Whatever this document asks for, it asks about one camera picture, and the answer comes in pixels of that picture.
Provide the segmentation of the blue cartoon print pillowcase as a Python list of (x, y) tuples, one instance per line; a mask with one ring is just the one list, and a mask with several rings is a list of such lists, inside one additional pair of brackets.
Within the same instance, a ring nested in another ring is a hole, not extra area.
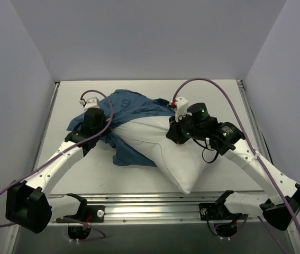
[[(126, 89), (117, 89), (110, 96), (98, 102), (99, 108), (104, 111), (105, 116), (113, 117), (110, 124), (110, 128), (113, 130), (134, 119), (173, 116), (175, 112), (168, 104), (169, 102), (165, 99), (150, 99)], [(152, 160), (137, 152), (115, 134), (109, 133), (100, 140), (115, 149), (112, 162), (117, 166), (156, 166)]]

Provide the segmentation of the white pillow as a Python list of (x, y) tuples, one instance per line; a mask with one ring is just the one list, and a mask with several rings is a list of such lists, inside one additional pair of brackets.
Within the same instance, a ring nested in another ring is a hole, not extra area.
[(204, 169), (203, 149), (192, 140), (176, 144), (166, 137), (169, 117), (150, 116), (130, 120), (113, 130), (117, 137), (154, 162), (184, 194), (190, 194)]

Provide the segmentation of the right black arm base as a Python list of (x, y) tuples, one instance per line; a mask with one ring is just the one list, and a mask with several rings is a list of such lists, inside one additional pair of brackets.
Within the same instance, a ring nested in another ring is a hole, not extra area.
[(218, 208), (215, 203), (199, 203), (199, 215), (202, 221), (232, 221), (244, 220), (245, 214), (231, 214)]

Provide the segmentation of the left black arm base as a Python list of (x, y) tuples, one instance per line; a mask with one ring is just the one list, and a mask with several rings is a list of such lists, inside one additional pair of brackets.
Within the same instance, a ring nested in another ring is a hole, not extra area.
[(70, 218), (80, 222), (86, 223), (102, 223), (104, 222), (105, 206), (104, 205), (81, 205), (75, 215), (68, 215), (56, 219), (57, 223), (65, 223), (66, 218)]

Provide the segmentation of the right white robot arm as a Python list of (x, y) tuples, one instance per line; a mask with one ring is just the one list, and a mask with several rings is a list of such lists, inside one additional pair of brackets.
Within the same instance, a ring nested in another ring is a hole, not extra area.
[(219, 122), (209, 115), (205, 103), (189, 105), (180, 97), (170, 102), (166, 137), (176, 144), (189, 139), (239, 166), (264, 191), (262, 195), (225, 191), (215, 202), (216, 214), (229, 219), (237, 214), (263, 217), (271, 226), (285, 231), (300, 211), (300, 184), (290, 179), (264, 156), (249, 147), (244, 133), (230, 122)]

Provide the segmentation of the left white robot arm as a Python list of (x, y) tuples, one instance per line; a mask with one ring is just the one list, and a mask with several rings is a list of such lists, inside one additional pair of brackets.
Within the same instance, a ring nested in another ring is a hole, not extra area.
[(42, 232), (56, 219), (86, 222), (89, 208), (85, 198), (73, 193), (49, 198), (49, 194), (65, 173), (96, 146), (100, 136), (107, 131), (107, 125), (102, 109), (89, 108), (83, 121), (68, 133), (57, 152), (38, 172), (7, 190), (6, 219), (34, 233)]

